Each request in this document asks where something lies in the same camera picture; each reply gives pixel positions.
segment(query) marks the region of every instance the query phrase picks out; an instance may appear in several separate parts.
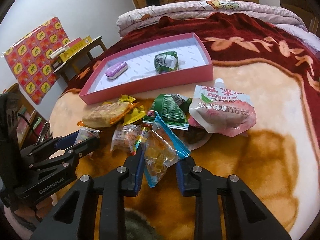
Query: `green wrapper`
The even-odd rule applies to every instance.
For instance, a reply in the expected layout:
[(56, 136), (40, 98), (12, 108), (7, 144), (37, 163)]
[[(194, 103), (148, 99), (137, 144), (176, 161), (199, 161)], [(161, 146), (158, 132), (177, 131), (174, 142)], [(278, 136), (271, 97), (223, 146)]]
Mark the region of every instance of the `green wrapper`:
[(143, 123), (153, 124), (156, 112), (170, 128), (188, 130), (189, 123), (184, 113), (188, 112), (191, 98), (179, 94), (160, 94), (143, 117)]
[(178, 67), (178, 55), (175, 51), (168, 51), (155, 56), (155, 68), (159, 73), (174, 71)]

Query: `silver screw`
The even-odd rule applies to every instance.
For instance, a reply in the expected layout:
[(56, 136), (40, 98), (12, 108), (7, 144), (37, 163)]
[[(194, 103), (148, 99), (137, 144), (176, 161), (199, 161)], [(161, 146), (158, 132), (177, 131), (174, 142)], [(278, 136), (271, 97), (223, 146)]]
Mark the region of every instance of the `silver screw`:
[(81, 180), (82, 182), (86, 182), (86, 181), (88, 181), (89, 179), (90, 179), (89, 175), (82, 175), (82, 176), (80, 177), (80, 180)]
[(117, 171), (118, 171), (119, 173), (123, 173), (123, 172), (125, 172), (126, 170), (127, 170), (127, 168), (124, 167), (124, 166), (120, 166), (120, 167), (117, 168)]
[(193, 170), (194, 172), (201, 172), (201, 171), (202, 171), (202, 167), (200, 167), (200, 166), (194, 166), (194, 167), (192, 168), (192, 170)]
[(231, 176), (230, 176), (230, 180), (231, 180), (232, 182), (237, 182), (237, 181), (239, 180), (239, 177), (238, 177), (237, 175), (231, 175)]

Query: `small wooden table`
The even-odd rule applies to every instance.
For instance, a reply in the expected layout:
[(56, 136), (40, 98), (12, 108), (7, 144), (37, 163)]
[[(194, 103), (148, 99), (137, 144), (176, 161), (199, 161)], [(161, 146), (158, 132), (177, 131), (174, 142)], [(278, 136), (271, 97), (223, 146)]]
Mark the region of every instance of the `small wooden table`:
[(79, 60), (81, 57), (83, 57), (85, 54), (88, 55), (90, 60), (93, 60), (93, 57), (90, 53), (90, 50), (92, 50), (94, 47), (100, 46), (103, 51), (106, 51), (107, 48), (102, 42), (102, 36), (99, 36), (95, 39), (92, 40), (89, 44), (84, 46), (81, 50), (79, 50), (76, 54), (71, 56), (65, 63), (63, 63), (60, 67), (58, 67), (54, 73), (57, 75), (62, 76), (62, 78), (65, 80), (65, 82), (68, 84), (69, 83), (69, 78), (67, 77), (65, 71), (69, 66), (72, 66), (72, 68), (75, 70), (76, 74), (80, 74), (80, 70), (78, 67), (75, 65), (75, 62)]

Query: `purple case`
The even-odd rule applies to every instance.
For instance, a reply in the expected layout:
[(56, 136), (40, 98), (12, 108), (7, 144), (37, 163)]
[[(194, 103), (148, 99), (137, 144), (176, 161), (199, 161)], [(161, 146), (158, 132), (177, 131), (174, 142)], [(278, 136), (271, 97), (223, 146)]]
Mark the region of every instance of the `purple case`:
[(107, 77), (113, 77), (117, 73), (119, 73), (123, 68), (127, 66), (126, 62), (118, 62), (114, 64), (113, 66), (109, 67), (106, 71)]

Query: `human hand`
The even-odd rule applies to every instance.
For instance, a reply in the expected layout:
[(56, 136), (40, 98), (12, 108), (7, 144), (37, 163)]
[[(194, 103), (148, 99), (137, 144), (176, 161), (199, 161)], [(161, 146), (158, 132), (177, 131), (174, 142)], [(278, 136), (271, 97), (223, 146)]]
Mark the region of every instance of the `human hand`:
[(36, 212), (23, 204), (19, 204), (18, 210), (16, 210), (14, 213), (26, 221), (33, 223), (36, 215), (37, 217), (44, 218), (50, 212), (52, 207), (52, 198), (49, 197), (36, 205)]

